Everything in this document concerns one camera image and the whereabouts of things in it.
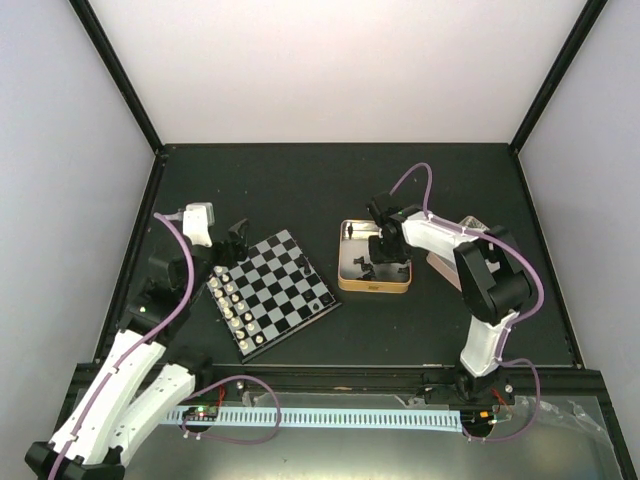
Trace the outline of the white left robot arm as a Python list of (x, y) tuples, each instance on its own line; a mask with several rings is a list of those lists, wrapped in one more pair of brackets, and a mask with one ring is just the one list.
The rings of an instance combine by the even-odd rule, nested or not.
[(121, 479), (133, 455), (160, 419), (180, 401), (207, 397), (215, 376), (203, 354), (169, 361), (152, 382), (142, 382), (190, 316), (217, 267), (248, 254), (249, 223), (231, 226), (223, 241), (211, 238), (210, 220), (158, 215), (172, 234), (148, 260), (147, 275), (120, 320), (102, 367), (75, 410), (45, 442), (35, 442), (25, 462), (39, 479)]

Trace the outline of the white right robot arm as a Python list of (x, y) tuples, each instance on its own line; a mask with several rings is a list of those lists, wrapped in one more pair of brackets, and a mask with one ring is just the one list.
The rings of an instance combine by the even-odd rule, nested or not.
[(509, 328), (534, 293), (525, 262), (508, 243), (509, 232), (464, 227), (417, 206), (389, 205), (385, 199), (371, 200), (367, 210), (379, 228), (368, 240), (372, 263), (405, 263), (419, 248), (455, 265), (471, 320), (454, 388), (461, 400), (479, 402), (491, 390)]

